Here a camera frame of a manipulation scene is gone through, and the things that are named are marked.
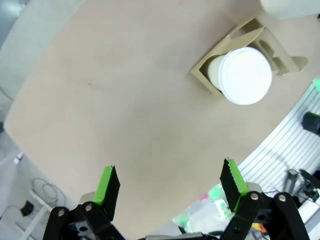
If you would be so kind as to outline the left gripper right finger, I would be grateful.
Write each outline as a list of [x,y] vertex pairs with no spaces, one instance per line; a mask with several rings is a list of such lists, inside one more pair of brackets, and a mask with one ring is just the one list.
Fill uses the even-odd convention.
[[274,197],[250,190],[237,164],[226,158],[220,182],[231,212],[221,240],[244,240],[253,223],[262,224],[271,240],[308,240],[309,235],[294,198],[287,192]]

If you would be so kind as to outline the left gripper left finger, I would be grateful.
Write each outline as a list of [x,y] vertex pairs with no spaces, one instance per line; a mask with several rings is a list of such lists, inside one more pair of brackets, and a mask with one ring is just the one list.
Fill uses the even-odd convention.
[[70,210],[57,206],[50,212],[44,240],[122,240],[122,234],[112,224],[120,182],[114,166],[104,168],[92,201],[80,203]]

